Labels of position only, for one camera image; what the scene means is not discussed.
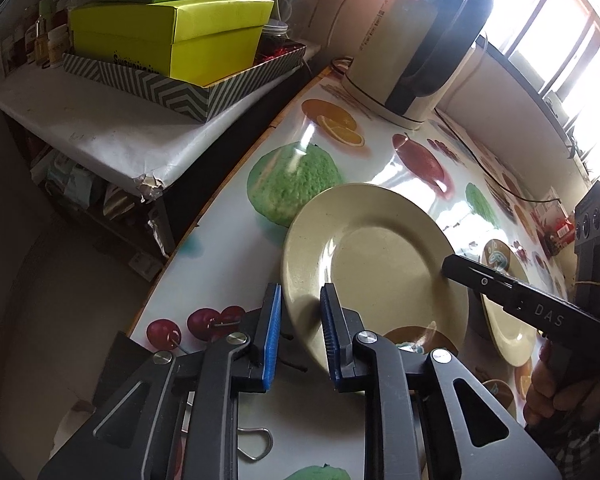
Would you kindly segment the right hand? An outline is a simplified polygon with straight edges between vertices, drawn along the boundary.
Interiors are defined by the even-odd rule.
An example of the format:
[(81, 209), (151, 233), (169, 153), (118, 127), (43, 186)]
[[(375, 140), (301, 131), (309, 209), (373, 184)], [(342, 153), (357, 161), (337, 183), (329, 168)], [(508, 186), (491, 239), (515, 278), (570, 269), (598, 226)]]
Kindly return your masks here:
[(575, 411), (582, 422), (600, 418), (600, 374), (595, 379), (584, 380), (566, 388), (558, 388), (557, 379), (547, 364), (552, 354), (552, 344), (543, 344), (539, 361), (531, 375), (530, 387), (524, 404), (524, 420), (533, 427), (556, 411)]

